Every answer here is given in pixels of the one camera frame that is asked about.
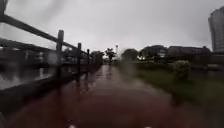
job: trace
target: walkway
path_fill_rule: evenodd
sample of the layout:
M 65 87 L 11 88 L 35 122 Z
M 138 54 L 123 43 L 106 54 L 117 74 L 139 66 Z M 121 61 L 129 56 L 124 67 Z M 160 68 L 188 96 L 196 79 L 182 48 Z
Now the walkway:
M 103 66 L 79 86 L 74 81 L 33 101 L 7 123 L 9 128 L 192 128 L 188 116 L 171 105 L 169 95 Z

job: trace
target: grass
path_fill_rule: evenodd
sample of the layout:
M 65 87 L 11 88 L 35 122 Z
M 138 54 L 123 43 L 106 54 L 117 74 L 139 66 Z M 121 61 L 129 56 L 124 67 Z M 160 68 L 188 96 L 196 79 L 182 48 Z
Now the grass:
M 224 103 L 224 84 L 203 78 L 191 77 L 188 81 L 175 81 L 171 71 L 138 69 L 137 77 L 152 86 L 170 93 L 180 101 L 192 103 Z

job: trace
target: vegetation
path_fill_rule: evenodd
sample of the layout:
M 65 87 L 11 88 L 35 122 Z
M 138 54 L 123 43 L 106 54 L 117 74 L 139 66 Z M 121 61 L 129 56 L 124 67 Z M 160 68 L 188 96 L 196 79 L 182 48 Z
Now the vegetation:
M 111 61 L 115 57 L 116 53 L 113 51 L 113 48 L 107 48 L 105 53 L 106 53 L 106 56 L 108 56 L 109 58 L 109 65 L 111 65 Z
M 187 80 L 189 76 L 190 63 L 178 60 L 174 63 L 174 76 L 176 80 Z
M 123 59 L 137 60 L 138 51 L 135 49 L 126 49 L 121 56 Z
M 91 52 L 91 55 L 93 56 L 93 61 L 97 65 L 102 65 L 103 64 L 103 56 L 104 53 L 101 51 L 93 51 Z
M 141 63 L 137 65 L 137 77 L 158 89 L 168 92 L 178 101 L 189 101 L 192 103 L 212 102 L 217 106 L 224 107 L 224 95 L 222 95 L 224 92 L 224 84 L 221 82 L 195 76 L 189 76 L 188 80 L 177 81 L 175 75 L 176 71 L 173 70 L 173 66 L 176 66 L 175 64 Z
M 140 50 L 139 56 L 145 59 L 154 58 L 158 59 L 161 56 L 165 56 L 167 53 L 167 48 L 162 45 L 147 46 Z

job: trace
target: overcast sky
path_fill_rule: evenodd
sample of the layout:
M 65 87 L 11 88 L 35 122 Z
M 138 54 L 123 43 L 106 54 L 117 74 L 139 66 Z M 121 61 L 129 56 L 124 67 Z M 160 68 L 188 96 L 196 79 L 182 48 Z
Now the overcast sky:
M 165 46 L 211 48 L 210 13 L 224 0 L 9 0 L 6 13 L 83 48 L 105 50 L 119 45 L 141 49 Z M 53 43 L 4 25 L 4 36 L 54 48 Z

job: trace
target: palm tree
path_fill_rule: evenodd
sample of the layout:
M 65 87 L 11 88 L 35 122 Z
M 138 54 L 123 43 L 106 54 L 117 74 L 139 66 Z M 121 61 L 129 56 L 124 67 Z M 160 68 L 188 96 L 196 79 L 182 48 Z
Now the palm tree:
M 116 53 L 113 51 L 113 48 L 107 48 L 105 53 L 109 58 L 109 65 L 111 65 L 111 61 L 112 61 L 113 57 L 115 57 Z

